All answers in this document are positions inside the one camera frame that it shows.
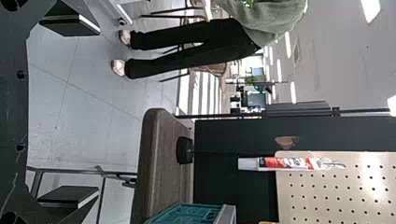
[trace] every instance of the black pants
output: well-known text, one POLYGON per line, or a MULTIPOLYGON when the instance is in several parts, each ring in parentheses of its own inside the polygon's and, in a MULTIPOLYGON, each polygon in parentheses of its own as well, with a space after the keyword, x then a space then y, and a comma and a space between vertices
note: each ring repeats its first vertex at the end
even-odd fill
POLYGON ((132 49, 161 49, 189 43, 203 45, 154 60, 130 59, 125 64, 126 76, 150 77, 178 69, 226 63, 243 59, 260 49, 235 19, 201 21, 146 34, 131 32, 132 49))

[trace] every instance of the desk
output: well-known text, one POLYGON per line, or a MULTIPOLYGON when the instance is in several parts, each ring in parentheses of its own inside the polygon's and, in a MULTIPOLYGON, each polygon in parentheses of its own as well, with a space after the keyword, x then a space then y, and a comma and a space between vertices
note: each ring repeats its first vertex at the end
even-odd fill
POLYGON ((131 218, 135 224, 175 203, 192 202, 192 165, 180 165, 176 157, 177 139, 190 132, 164 109, 146 113, 131 218))

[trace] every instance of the teal basket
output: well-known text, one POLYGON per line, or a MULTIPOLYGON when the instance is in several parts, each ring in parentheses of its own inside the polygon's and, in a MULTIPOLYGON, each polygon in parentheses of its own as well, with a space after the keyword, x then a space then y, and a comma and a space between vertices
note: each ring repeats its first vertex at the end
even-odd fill
POLYGON ((221 205, 178 203, 151 217, 145 224, 212 224, 221 205))

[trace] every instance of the white shoe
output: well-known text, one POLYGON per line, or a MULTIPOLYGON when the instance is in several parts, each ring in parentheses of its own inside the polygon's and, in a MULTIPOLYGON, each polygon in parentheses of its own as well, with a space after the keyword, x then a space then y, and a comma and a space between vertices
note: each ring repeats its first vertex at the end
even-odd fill
POLYGON ((125 76, 125 61, 123 60, 113 60, 111 61, 111 69, 113 72, 120 77, 125 76))
POLYGON ((131 46, 131 32, 130 31, 120 30, 119 31, 119 39, 123 45, 125 45, 127 47, 131 46))

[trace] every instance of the pegboard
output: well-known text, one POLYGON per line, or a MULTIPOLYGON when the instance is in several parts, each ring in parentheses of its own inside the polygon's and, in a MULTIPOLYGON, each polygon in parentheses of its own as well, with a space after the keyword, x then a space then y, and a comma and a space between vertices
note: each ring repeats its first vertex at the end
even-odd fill
POLYGON ((396 153, 278 151, 277 157, 329 157, 325 172, 276 172, 282 224, 396 223, 396 153))

